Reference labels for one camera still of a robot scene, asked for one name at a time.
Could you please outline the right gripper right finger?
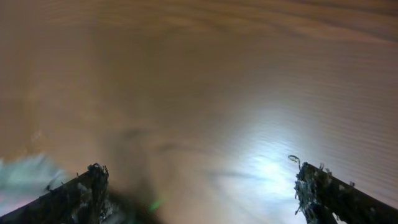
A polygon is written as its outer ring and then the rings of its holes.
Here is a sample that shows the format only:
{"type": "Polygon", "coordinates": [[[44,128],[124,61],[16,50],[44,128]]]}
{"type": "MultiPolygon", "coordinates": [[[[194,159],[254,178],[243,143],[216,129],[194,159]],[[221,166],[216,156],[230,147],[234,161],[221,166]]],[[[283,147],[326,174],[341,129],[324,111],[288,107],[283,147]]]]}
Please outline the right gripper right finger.
{"type": "Polygon", "coordinates": [[[298,164],[295,198],[307,224],[397,224],[397,209],[358,190],[354,182],[345,183],[320,164],[302,163],[297,156],[288,158],[298,164]]]}

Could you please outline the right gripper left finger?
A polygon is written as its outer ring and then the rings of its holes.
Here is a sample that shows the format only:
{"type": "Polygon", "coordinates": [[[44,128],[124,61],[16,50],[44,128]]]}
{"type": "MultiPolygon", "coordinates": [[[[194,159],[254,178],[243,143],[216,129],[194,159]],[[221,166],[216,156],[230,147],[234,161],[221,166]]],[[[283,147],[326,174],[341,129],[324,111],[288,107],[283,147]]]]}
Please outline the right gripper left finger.
{"type": "Polygon", "coordinates": [[[90,165],[85,173],[3,215],[1,224],[99,224],[108,194],[108,177],[105,166],[90,165]]]}

